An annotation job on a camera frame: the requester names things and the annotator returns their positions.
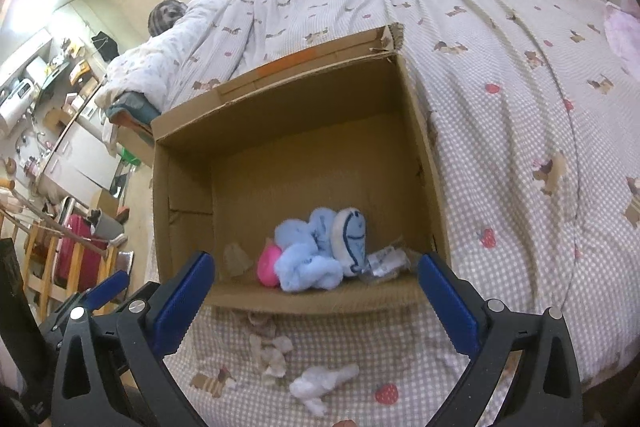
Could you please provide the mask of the pink round toy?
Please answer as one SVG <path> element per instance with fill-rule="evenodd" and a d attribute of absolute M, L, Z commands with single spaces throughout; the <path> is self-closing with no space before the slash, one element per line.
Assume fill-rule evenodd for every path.
<path fill-rule="evenodd" d="M 266 240 L 266 245 L 260 254 L 256 265 L 256 277 L 262 286 L 273 288 L 280 285 L 280 280 L 274 266 L 282 256 L 282 249 L 271 239 Z"/>

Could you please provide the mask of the light blue plush toy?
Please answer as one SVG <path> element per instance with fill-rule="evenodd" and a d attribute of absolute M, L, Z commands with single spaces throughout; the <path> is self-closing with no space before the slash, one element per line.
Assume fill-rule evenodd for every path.
<path fill-rule="evenodd" d="M 282 291 L 301 293 L 307 289 L 332 291 L 342 283 L 341 263 L 333 256 L 330 233 L 337 212 L 319 207 L 308 221 L 284 220 L 274 230 L 274 243 L 282 254 L 274 262 Z"/>

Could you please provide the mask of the clear plastic packet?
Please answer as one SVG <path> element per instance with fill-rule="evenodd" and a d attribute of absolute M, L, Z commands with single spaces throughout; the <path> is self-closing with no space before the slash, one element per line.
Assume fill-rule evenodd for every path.
<path fill-rule="evenodd" d="M 411 260 L 404 248 L 387 246 L 367 255 L 366 264 L 358 275 L 366 284 L 387 282 L 411 269 Z"/>

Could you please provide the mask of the white blue-striped sock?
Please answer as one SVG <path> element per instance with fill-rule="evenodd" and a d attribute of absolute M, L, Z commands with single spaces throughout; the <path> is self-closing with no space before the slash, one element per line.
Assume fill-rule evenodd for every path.
<path fill-rule="evenodd" d="M 366 218 L 360 210 L 345 208 L 335 215 L 330 243 L 345 277 L 356 277 L 366 267 L 366 236 Z"/>

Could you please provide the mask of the wooden chair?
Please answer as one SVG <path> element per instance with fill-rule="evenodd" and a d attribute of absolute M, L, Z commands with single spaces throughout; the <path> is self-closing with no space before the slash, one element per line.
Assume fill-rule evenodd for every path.
<path fill-rule="evenodd" d="M 58 205 L 36 202 L 16 183 L 1 180 L 1 236 L 11 239 L 23 288 L 37 320 L 76 291 L 93 288 L 117 270 L 131 271 L 122 251 L 124 231 L 98 230 L 100 210 L 66 196 Z"/>

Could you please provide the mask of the white cabinet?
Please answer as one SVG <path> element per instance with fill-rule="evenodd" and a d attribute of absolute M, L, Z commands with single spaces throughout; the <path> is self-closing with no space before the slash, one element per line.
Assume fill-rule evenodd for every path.
<path fill-rule="evenodd" d="M 100 87 L 99 80 L 90 78 L 44 117 L 55 141 L 40 162 L 36 189 L 51 202 L 70 196 L 87 206 L 112 186 L 120 159 L 102 141 L 106 118 L 94 101 Z"/>

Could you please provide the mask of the beige crochet doily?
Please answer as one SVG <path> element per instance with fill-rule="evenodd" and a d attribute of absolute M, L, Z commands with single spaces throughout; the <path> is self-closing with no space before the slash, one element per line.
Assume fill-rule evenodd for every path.
<path fill-rule="evenodd" d="M 257 369 L 260 383 L 264 387 L 277 386 L 288 373 L 286 356 L 294 350 L 291 338 L 278 334 L 272 314 L 238 311 L 233 316 L 247 338 L 250 361 Z"/>

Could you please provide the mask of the brown cardboard box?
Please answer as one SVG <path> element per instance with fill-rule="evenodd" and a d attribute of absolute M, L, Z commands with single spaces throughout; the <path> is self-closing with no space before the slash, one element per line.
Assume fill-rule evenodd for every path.
<path fill-rule="evenodd" d="M 337 314 L 420 303 L 416 278 L 288 294 L 262 286 L 256 260 L 288 218 L 354 207 L 370 251 L 395 239 L 449 253 L 427 125 L 390 24 L 281 58 L 154 119 L 153 212 L 162 280 L 197 251 L 215 262 L 214 307 Z"/>

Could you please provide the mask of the checkered dog-print bed cover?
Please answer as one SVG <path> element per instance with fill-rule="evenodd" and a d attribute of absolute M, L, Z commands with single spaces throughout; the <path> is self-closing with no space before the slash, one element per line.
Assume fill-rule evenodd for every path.
<path fill-rule="evenodd" d="M 99 102 L 160 112 L 313 46 L 390 24 L 427 125 L 458 277 L 511 311 L 562 312 L 582 391 L 639 352 L 639 81 L 613 53 L 605 0 L 192 0 L 114 58 Z M 425 295 L 358 313 L 272 314 L 288 373 L 264 387 L 234 312 L 205 299 L 166 365 L 209 426 L 423 426 L 468 359 Z M 314 417 L 288 391 L 358 364 Z"/>

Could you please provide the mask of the grey striped cloth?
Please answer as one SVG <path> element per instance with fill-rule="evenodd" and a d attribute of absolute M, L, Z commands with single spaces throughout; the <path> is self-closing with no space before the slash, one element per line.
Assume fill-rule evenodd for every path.
<path fill-rule="evenodd" d="M 148 17 L 148 31 L 151 37 L 157 37 L 168 31 L 186 14 L 186 4 L 179 0 L 163 0 L 154 6 Z"/>

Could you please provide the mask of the pink cloth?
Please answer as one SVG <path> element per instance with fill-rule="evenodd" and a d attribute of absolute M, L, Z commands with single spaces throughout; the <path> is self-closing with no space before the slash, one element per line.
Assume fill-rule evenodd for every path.
<path fill-rule="evenodd" d="M 640 79 L 640 20 L 637 0 L 608 2 L 605 7 L 604 30 L 611 50 L 623 62 L 624 69 Z"/>

